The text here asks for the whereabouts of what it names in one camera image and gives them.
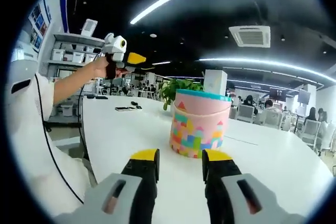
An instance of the black ceiling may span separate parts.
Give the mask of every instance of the black ceiling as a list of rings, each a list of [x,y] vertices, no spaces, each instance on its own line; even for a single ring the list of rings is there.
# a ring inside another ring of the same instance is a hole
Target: black ceiling
[[[70,32],[80,33],[86,18],[97,20],[93,36],[104,38],[109,32],[122,35],[128,41],[128,51],[147,57],[141,67],[171,61],[151,70],[163,76],[201,77],[206,68],[224,67],[228,78],[235,80],[295,88],[307,83],[307,80],[294,78],[299,76],[326,87],[334,84],[311,73],[283,67],[197,61],[218,57],[261,59],[325,73],[336,64],[336,49],[331,46],[336,45],[336,29],[332,14],[326,11],[322,0],[171,0],[135,25],[129,24],[139,12],[156,1],[68,0]],[[230,26],[238,25],[270,26],[271,48],[238,47],[228,30]]]

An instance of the green leaves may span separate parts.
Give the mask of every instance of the green leaves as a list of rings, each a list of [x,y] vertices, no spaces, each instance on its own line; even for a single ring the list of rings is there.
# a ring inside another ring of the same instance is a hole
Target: green leaves
[[[203,86],[200,83],[194,83],[193,80],[172,79],[168,84],[162,82],[159,85],[159,93],[165,101],[163,105],[164,110],[167,110],[167,106],[171,104],[171,101],[175,100],[177,89],[204,91]]]

